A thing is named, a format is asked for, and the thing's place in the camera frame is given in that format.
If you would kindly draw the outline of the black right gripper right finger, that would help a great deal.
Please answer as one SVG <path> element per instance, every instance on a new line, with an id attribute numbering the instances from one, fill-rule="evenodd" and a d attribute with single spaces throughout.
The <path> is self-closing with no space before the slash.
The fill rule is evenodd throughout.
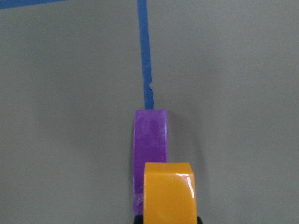
<path id="1" fill-rule="evenodd" d="M 203 224 L 202 220 L 200 217 L 197 217 L 197 224 Z"/>

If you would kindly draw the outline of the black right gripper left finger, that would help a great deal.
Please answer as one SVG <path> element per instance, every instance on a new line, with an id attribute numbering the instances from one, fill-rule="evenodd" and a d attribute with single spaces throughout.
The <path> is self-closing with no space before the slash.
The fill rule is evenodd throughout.
<path id="1" fill-rule="evenodd" d="M 143 215 L 136 215 L 133 224 L 143 224 Z"/>

